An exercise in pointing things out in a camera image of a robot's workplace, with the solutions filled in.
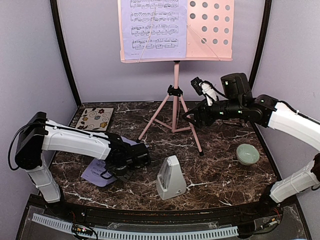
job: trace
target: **green bowl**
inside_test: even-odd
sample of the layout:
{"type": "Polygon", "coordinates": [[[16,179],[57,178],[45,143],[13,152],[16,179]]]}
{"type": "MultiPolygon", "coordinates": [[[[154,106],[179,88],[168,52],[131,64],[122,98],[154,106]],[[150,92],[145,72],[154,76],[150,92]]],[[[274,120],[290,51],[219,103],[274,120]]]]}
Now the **green bowl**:
{"type": "Polygon", "coordinates": [[[260,154],[258,150],[250,144],[241,144],[236,149],[236,157],[244,166],[250,166],[258,162],[260,154]]]}

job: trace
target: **pink music stand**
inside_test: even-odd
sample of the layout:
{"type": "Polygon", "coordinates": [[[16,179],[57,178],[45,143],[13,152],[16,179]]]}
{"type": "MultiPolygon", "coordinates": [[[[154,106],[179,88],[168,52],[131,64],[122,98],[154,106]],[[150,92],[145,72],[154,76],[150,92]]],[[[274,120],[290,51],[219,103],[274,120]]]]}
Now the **pink music stand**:
{"type": "Polygon", "coordinates": [[[138,137],[140,142],[152,122],[155,121],[167,128],[173,133],[191,130],[201,156],[204,155],[199,143],[194,126],[177,129],[177,115],[179,100],[185,112],[188,111],[183,98],[182,91],[179,88],[179,62],[180,61],[231,61],[232,60],[232,36],[234,25],[234,0],[188,0],[188,18],[186,34],[186,56],[183,58],[142,58],[142,59],[125,59],[121,0],[118,0],[118,16],[120,29],[120,57],[123,63],[143,63],[174,61],[174,84],[168,89],[168,94],[162,101],[161,105],[138,137]],[[156,119],[157,115],[173,96],[172,126],[156,119]]]}

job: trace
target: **flower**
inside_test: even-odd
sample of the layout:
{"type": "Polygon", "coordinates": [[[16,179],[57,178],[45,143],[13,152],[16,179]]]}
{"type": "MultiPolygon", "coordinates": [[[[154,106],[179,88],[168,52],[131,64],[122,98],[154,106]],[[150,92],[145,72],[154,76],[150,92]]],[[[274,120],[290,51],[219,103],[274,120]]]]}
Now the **flower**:
{"type": "Polygon", "coordinates": [[[104,121],[102,123],[100,123],[100,128],[105,128],[108,124],[104,121]]]}

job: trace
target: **white wall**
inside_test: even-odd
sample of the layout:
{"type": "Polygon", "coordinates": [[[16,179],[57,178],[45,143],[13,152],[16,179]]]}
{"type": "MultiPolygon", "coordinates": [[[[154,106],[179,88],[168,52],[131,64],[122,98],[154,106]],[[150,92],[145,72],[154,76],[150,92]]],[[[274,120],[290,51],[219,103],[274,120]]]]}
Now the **white wall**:
{"type": "MultiPolygon", "coordinates": [[[[320,3],[318,0],[273,1],[270,25],[255,96],[268,94],[320,120],[320,3]]],[[[301,169],[317,151],[285,133],[261,129],[283,178],[301,169]]],[[[313,239],[320,236],[320,191],[298,198],[313,239]]]]}
{"type": "Polygon", "coordinates": [[[0,103],[0,239],[13,240],[37,191],[23,170],[10,171],[11,139],[38,111],[62,124],[76,111],[49,0],[0,1],[0,103]]]}
{"type": "MultiPolygon", "coordinates": [[[[64,39],[83,102],[163,100],[173,83],[173,62],[120,61],[116,0],[59,0],[64,39]]],[[[190,81],[199,76],[221,88],[220,77],[251,71],[264,0],[235,0],[233,61],[185,61],[180,87],[186,100],[199,100],[190,81]]]]}

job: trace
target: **floral placemat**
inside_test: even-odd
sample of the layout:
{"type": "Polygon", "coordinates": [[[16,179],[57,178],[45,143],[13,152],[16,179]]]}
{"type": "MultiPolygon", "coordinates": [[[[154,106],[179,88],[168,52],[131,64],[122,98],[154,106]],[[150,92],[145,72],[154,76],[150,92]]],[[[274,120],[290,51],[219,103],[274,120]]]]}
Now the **floral placemat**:
{"type": "Polygon", "coordinates": [[[114,109],[109,107],[85,108],[75,128],[104,132],[107,129],[113,111],[114,109]]]}

